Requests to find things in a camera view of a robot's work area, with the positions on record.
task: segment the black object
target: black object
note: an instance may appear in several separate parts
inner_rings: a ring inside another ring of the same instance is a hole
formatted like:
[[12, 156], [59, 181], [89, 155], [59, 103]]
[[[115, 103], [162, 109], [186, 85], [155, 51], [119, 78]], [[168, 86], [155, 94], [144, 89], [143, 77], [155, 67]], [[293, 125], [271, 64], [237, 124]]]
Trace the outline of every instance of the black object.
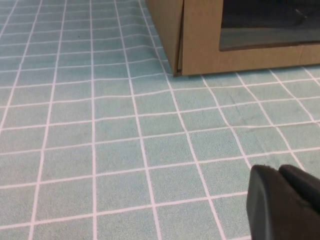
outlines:
[[254, 165], [246, 210], [252, 240], [320, 240], [320, 179], [292, 165]]

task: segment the floor mat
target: floor mat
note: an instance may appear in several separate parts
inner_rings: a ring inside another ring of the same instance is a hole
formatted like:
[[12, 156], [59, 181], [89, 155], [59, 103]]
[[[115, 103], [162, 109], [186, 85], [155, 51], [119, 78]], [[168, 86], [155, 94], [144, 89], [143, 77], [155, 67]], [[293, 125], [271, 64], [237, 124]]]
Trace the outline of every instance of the floor mat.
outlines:
[[0, 0], [0, 239], [249, 240], [251, 166], [320, 177], [320, 67], [173, 78], [143, 0]]

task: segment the box flap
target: box flap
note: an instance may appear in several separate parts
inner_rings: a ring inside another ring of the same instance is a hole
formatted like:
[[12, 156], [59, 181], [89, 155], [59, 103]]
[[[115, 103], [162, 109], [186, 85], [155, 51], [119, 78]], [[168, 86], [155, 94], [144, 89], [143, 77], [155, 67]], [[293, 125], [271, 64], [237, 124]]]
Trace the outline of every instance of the box flap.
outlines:
[[173, 75], [178, 75], [184, 0], [146, 0]]

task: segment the cardboard box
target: cardboard box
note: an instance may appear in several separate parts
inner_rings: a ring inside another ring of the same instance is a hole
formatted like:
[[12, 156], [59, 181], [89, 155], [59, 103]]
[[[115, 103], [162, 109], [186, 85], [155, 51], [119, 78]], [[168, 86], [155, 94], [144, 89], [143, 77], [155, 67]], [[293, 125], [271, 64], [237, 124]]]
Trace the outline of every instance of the cardboard box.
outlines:
[[224, 0], [146, 3], [174, 76], [320, 64], [320, 41], [220, 50]]

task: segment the teal grid mat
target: teal grid mat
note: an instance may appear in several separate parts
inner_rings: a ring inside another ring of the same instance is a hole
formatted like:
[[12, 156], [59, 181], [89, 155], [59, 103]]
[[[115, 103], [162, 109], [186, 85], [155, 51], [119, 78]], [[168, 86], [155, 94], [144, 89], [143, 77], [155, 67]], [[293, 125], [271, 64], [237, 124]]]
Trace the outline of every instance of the teal grid mat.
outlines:
[[173, 78], [143, 0], [0, 0], [1, 240], [249, 240], [250, 167], [320, 177], [320, 67]]

